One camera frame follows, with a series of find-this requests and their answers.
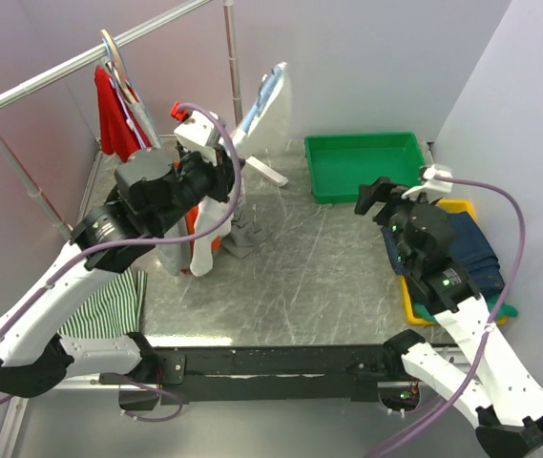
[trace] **white garment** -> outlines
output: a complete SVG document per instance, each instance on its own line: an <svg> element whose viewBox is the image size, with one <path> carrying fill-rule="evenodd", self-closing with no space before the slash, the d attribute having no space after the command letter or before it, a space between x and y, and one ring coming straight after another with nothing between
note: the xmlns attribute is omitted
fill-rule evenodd
<svg viewBox="0 0 543 458"><path fill-rule="evenodd" d="M198 215L195 221L195 232L200 233L209 229L217 222L228 209L228 203L218 202L212 198L204 198L198 205ZM191 272L195 277L202 277L214 266L212 242L216 237L225 237L231 232L231 218L212 234L195 240L193 258L191 259Z"/></svg>

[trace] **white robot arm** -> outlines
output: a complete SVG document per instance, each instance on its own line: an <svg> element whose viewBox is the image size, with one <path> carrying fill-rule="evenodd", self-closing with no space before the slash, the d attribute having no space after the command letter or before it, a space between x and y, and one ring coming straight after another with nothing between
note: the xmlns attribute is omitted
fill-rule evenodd
<svg viewBox="0 0 543 458"><path fill-rule="evenodd" d="M373 220L392 233L398 260L408 272L409 293L448 331L471 364L489 334L476 378L455 406L491 458L523 458L543 446L543 388L495 323L488 324L485 299L466 269L451 258L455 233L445 211L434 205L451 184L435 177L451 174L431 166L422 171L421 186L408 188L385 177L361 186L356 213L365 214L375 202L385 204ZM394 336L385 347L390 372L415 377L446 400L465 381L466 374L415 331Z"/></svg>
<svg viewBox="0 0 543 458"><path fill-rule="evenodd" d="M82 340L57 334L59 327L96 290L112 281L153 244L110 248L77 262L61 280L50 278L85 250L125 239L162 238L203 199L226 201L233 188L233 164L219 144L215 126L204 116L177 128L188 151L174 166L163 149L140 150L115 170L116 187L72 232L59 256L5 315L0 329L41 288L44 294L0 338L0 391L30 398L65 378L113 372L145 378L157 370L153 348L140 333L115 339Z"/></svg>

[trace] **metal rod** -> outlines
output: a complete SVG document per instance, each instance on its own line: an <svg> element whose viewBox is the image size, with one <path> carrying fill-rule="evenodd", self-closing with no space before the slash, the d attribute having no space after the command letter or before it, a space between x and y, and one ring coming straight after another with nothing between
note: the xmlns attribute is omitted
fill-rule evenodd
<svg viewBox="0 0 543 458"><path fill-rule="evenodd" d="M97 181L97 176L99 174L99 167L101 165L101 160L104 154L101 152L101 148L97 149L95 153L95 158L93 159L93 167L91 167L91 172L89 173L89 179L87 180L87 185L84 188L84 193L82 195L82 201L80 202L80 209L78 210L78 218L76 221L81 221L87 210L89 209L89 202L91 202L91 194L93 193L93 188L95 182Z"/></svg>
<svg viewBox="0 0 543 458"><path fill-rule="evenodd" d="M10 399L4 424L0 429L0 458L12 457L28 401L28 399L17 397Z"/></svg>
<svg viewBox="0 0 543 458"><path fill-rule="evenodd" d="M175 19L183 16L184 14L197 9L205 5L206 3L211 2L212 0L194 0L190 2L183 3L178 7L168 10L163 14L160 14L157 17L152 18L149 21L140 24L139 26L133 27L129 31L125 31L121 35L115 38L116 45L118 47L125 46L132 41L137 40L141 36L144 36L151 31L158 29L159 27L164 26L172 22ZM73 57L70 60L63 62L62 64L57 65L56 67L47 70L38 76L28 79L27 81L19 84L18 86L5 91L0 94L0 110L7 105L10 105L12 102L23 98L26 95L39 91L42 88L49 86L55 81L67 76L68 74L74 73L77 70L95 62L95 60L104 56L106 51L103 45L97 45L94 48L91 48L88 51L85 51L76 57Z"/></svg>
<svg viewBox="0 0 543 458"><path fill-rule="evenodd" d="M44 210L44 213L48 215L48 217L51 219L52 225L55 227L57 231L59 231L59 234L63 237L65 240L69 240L71 238L72 230L70 226L61 218L61 215L56 211L56 209L52 206L51 202L48 200L46 195L42 192L42 189L33 181L33 178L31 178L31 175L28 173L28 171L23 167L23 164L19 161L18 157L14 155L12 150L10 149L10 146L8 146L8 143L2 138L0 135L0 155L8 162L10 165L10 168L12 171L17 175L17 177L21 180L21 182L25 185L25 188L27 189L27 194L37 202L40 207L42 207L42 210Z"/></svg>
<svg viewBox="0 0 543 458"><path fill-rule="evenodd" d="M235 19L233 17L233 0L224 0L224 24L226 26L226 43L229 47L229 69L231 70L231 86L233 89L233 111L235 125L243 119L241 106L240 69L237 62L237 46L235 44Z"/></svg>

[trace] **navy cloth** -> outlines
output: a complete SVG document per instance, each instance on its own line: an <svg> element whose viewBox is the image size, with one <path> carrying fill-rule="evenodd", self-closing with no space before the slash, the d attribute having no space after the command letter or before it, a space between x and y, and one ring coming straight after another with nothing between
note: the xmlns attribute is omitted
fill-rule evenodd
<svg viewBox="0 0 543 458"><path fill-rule="evenodd" d="M464 266L488 258L498 260L481 229L467 212L449 213L449 222L457 234L449 248L455 260Z"/></svg>
<svg viewBox="0 0 543 458"><path fill-rule="evenodd" d="M464 266L486 299L497 296L504 288L498 258L477 223L467 212L449 213L449 222L456 232L456 239L449 247L451 257ZM398 252L392 231L382 228L387 256L397 275L408 271L398 261Z"/></svg>

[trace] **green plastic bin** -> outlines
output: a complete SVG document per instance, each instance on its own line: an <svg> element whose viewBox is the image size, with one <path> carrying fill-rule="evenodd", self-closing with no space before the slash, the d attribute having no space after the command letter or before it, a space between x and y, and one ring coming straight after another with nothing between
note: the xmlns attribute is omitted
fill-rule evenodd
<svg viewBox="0 0 543 458"><path fill-rule="evenodd" d="M355 202L358 186L379 177L416 186L425 164L411 132L308 136L305 152L317 203Z"/></svg>

